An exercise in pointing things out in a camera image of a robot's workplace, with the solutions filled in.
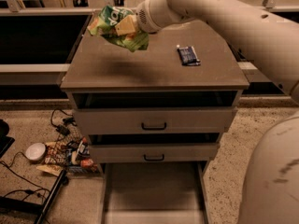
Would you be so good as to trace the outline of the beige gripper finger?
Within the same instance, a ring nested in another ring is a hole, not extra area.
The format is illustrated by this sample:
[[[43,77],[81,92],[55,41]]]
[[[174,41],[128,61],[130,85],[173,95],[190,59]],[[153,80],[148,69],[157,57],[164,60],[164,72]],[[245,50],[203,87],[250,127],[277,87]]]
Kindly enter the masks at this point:
[[[116,26],[117,35],[129,35],[138,31],[136,15],[128,15],[122,19]]]

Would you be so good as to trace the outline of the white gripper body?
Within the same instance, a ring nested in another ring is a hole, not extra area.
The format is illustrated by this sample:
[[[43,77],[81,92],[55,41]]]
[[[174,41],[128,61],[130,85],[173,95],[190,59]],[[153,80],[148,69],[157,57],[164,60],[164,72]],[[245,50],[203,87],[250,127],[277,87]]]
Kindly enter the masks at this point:
[[[156,33],[174,23],[175,15],[166,0],[144,0],[136,8],[139,27],[147,33]]]

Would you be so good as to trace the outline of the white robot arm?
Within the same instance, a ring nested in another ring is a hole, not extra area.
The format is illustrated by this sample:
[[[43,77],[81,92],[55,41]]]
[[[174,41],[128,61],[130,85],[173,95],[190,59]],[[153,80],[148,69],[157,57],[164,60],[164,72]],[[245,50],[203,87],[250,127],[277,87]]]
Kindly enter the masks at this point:
[[[299,25],[238,0],[145,0],[138,27],[154,33],[198,19],[299,103]],[[299,112],[270,128],[253,150],[237,224],[299,224]]]

